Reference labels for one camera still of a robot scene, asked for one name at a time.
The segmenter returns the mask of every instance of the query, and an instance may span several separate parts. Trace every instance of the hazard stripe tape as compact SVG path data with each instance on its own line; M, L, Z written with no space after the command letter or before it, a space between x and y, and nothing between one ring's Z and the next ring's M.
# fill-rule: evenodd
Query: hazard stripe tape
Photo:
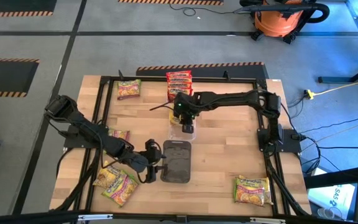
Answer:
M27 93L18 91L0 91L0 97L26 97Z
M0 12L0 17L23 17L23 16L51 16L50 11L30 11L30 12Z
M0 58L0 62L35 62L40 63L39 59L30 58Z
M208 6L222 6L223 1L200 1L200 0L118 0L123 3L149 3L149 4L197 4Z
M208 67L235 67L248 65L264 65L263 62L237 62L237 63L211 63L211 64L197 64L197 65L167 65L167 66L150 66L139 67L137 70L163 70L163 69L187 69L187 68L208 68Z

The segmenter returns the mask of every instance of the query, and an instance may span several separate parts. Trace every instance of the floor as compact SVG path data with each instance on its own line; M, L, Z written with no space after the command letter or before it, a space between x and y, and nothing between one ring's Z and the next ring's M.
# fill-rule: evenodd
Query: floor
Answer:
M52 17L0 18L0 31L68 31L75 24L81 0L58 0ZM358 36L326 36L327 32L358 32L354 18L343 2L325 2L330 17L320 24L307 24L302 31L319 37L297 37L291 45L278 39L254 42L248 36L78 36L67 67L60 71L69 42L67 35L0 35L1 58L39 58L30 92L25 98L0 98L0 215L11 211L12 200L24 175L34 139L60 71L59 94L78 96L83 75L135 75L137 67L192 63L264 62L270 78L283 80L288 102L296 101L304 89L323 91L337 85L316 82L319 76L347 77L358 71ZM358 12L358 0L349 3ZM237 1L208 8L232 11ZM82 31L253 31L249 15L218 15L198 11L187 17L164 4L126 4L113 0L88 1L79 30ZM358 86L334 91L305 101L293 120L299 131L358 118ZM310 132L320 139L355 123ZM321 141L321 146L358 146L358 128ZM63 138L48 129L23 212L45 212L55 183L55 169L62 154ZM358 167L358 150L325 149L322 154L340 169ZM307 149L304 160L316 157ZM335 168L324 159L321 167Z

